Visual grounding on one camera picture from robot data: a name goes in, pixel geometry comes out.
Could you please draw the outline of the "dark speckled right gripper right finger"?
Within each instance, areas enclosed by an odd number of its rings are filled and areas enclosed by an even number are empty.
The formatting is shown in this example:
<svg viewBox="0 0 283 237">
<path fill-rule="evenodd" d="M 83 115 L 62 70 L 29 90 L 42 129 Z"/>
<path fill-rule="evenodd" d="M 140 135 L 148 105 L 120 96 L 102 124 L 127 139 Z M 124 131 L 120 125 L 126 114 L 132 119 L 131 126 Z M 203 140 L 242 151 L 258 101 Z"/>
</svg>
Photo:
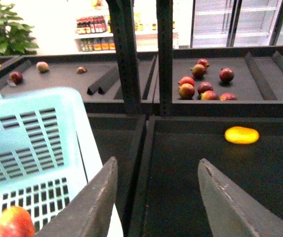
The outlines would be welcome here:
<svg viewBox="0 0 283 237">
<path fill-rule="evenodd" d="M 206 159 L 198 181 L 215 237 L 283 237 L 283 220 L 266 209 Z"/>
</svg>

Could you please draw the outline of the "grey felt right gripper left finger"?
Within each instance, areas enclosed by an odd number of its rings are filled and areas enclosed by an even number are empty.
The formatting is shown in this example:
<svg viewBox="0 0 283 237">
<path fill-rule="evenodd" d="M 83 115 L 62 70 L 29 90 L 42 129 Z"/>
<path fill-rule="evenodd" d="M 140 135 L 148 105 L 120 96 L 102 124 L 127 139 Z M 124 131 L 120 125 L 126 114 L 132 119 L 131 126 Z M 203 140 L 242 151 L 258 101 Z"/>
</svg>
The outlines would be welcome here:
<svg viewBox="0 0 283 237">
<path fill-rule="evenodd" d="M 118 162 L 110 157 L 77 196 L 37 237 L 106 237 L 117 193 Z"/>
</svg>

